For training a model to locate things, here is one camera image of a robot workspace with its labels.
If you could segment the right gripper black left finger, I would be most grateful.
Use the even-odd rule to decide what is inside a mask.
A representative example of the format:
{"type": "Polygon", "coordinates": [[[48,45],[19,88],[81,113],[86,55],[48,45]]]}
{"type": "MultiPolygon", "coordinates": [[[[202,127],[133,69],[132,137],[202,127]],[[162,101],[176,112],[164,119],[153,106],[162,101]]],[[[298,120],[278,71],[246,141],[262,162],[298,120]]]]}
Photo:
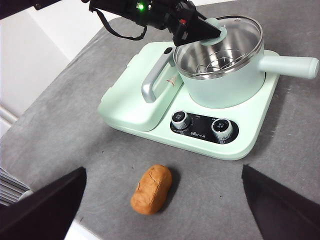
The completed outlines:
{"type": "Polygon", "coordinates": [[[87,183],[84,167],[0,209],[2,240],[63,240],[76,216],[87,183]]]}

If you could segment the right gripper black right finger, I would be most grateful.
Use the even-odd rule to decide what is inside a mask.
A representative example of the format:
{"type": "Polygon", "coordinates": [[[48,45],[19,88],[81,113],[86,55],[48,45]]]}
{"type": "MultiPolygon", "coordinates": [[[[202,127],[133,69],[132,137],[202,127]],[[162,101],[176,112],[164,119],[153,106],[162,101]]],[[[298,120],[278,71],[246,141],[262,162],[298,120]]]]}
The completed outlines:
{"type": "Polygon", "coordinates": [[[248,206],[264,240],[318,240],[320,205],[262,174],[242,168],[248,206]]]}

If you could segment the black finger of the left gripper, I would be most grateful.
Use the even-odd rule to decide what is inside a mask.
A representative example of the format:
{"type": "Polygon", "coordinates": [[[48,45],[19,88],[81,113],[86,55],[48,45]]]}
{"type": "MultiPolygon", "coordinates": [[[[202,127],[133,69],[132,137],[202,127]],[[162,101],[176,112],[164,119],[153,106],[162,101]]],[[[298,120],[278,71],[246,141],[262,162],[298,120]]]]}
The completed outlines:
{"type": "Polygon", "coordinates": [[[221,30],[211,25],[198,13],[180,15],[172,23],[173,43],[176,47],[220,37],[221,30]]]}

